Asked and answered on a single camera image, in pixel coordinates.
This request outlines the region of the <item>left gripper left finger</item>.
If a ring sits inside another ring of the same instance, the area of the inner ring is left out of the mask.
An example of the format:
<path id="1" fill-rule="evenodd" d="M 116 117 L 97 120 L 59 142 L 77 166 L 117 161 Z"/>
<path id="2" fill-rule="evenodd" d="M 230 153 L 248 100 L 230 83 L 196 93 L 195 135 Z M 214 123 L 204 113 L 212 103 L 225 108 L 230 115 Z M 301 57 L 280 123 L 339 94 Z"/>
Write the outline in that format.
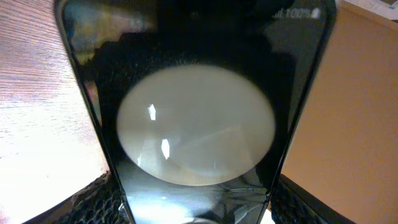
<path id="1" fill-rule="evenodd" d="M 84 189 L 26 222 L 52 224 L 128 223 L 128 219 L 124 218 L 119 212 L 121 204 L 120 190 L 111 173 L 107 171 Z"/>

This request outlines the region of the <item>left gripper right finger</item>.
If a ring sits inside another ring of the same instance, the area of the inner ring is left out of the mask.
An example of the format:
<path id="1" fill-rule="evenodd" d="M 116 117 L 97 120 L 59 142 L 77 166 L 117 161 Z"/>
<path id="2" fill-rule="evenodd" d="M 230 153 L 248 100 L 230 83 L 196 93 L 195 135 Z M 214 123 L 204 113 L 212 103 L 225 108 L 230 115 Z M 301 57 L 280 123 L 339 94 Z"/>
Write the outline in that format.
<path id="1" fill-rule="evenodd" d="M 284 175 L 272 191 L 271 217 L 276 224 L 354 224 Z"/>

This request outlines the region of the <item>black smartphone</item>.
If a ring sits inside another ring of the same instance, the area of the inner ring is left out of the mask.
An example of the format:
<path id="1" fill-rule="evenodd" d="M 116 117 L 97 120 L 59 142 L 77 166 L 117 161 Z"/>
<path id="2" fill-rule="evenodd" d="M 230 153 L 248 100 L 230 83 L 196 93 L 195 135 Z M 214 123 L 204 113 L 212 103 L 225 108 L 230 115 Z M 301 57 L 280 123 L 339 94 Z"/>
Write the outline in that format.
<path id="1" fill-rule="evenodd" d="M 259 223 L 336 2 L 55 1 L 128 223 Z"/>

